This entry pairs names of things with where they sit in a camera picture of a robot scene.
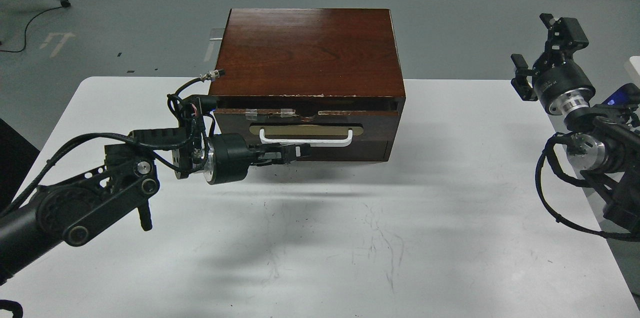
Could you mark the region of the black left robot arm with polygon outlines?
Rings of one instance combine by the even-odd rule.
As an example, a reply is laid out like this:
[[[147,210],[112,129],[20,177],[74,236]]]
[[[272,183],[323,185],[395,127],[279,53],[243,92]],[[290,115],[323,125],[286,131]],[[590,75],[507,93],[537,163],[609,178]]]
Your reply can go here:
[[[181,97],[181,93],[225,73],[210,70],[167,95],[176,128],[137,129],[128,135],[85,133],[64,143],[1,211],[1,283],[60,243],[82,247],[133,210],[138,211],[141,228],[151,230],[149,200],[161,187],[156,161],[173,170],[178,179],[202,173],[208,184],[218,185],[244,180],[250,166],[287,165],[310,156],[309,143],[262,139],[252,145],[238,133],[216,134],[215,125],[206,127],[205,118],[213,118],[217,98]],[[41,184],[64,156],[97,138],[116,141],[105,145],[103,165],[54,185]]]

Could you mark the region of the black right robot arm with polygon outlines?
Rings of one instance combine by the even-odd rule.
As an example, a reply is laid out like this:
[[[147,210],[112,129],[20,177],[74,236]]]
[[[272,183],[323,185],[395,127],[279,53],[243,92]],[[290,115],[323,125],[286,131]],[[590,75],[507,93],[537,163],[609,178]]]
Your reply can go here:
[[[586,234],[618,241],[638,242],[640,229],[639,88],[627,83],[601,104],[590,104],[596,90],[574,53],[589,45],[576,18],[539,16],[547,31],[544,50],[528,67],[521,54],[512,54],[514,78],[510,84],[521,100],[539,102],[551,116],[561,116],[566,133],[556,132],[538,158],[535,189],[556,222]],[[623,233],[592,230],[568,220],[544,197],[542,168],[548,163],[563,182],[590,188],[604,201],[604,219]]]

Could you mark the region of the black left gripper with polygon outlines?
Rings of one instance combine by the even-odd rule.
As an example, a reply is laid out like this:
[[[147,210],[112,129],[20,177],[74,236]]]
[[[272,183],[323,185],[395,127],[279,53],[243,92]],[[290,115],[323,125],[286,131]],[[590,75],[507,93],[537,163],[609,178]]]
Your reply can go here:
[[[242,181],[249,166],[288,165],[311,155],[310,144],[250,144],[238,133],[208,138],[209,151],[203,168],[210,185]]]

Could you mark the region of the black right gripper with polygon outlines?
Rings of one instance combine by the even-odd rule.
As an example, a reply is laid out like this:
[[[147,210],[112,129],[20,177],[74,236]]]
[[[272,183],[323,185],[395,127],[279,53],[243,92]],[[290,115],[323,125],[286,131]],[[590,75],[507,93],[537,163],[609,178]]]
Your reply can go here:
[[[595,88],[582,68],[573,61],[578,50],[589,40],[576,18],[556,19],[551,13],[540,13],[547,28],[547,40],[541,56],[530,69],[521,54],[511,54],[514,64],[512,87],[523,101],[539,101],[547,114],[567,116],[589,107]]]

